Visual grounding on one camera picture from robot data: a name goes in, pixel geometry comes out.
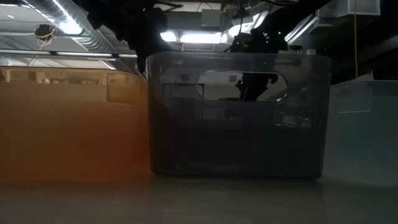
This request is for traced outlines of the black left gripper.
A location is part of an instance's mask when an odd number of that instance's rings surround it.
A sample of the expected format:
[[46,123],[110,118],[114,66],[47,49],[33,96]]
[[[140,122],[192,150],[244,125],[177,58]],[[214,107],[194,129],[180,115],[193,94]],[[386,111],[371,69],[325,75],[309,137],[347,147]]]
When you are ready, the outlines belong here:
[[116,37],[127,42],[137,55],[137,68],[146,70],[146,58],[160,52],[171,51],[170,45],[161,37],[167,29],[167,16],[159,7],[145,9],[137,17],[125,17]]

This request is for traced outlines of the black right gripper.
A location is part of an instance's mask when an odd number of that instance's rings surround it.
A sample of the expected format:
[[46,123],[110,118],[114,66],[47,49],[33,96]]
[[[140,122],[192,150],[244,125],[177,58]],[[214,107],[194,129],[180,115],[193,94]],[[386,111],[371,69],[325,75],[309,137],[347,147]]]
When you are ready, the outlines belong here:
[[[288,50],[288,44],[280,32],[267,34],[258,30],[252,30],[250,34],[240,32],[234,37],[230,52],[246,53],[278,53],[280,50]],[[278,75],[244,73],[238,80],[236,87],[239,89],[240,101],[257,101],[257,98],[267,90],[270,80],[272,84],[278,81]]]

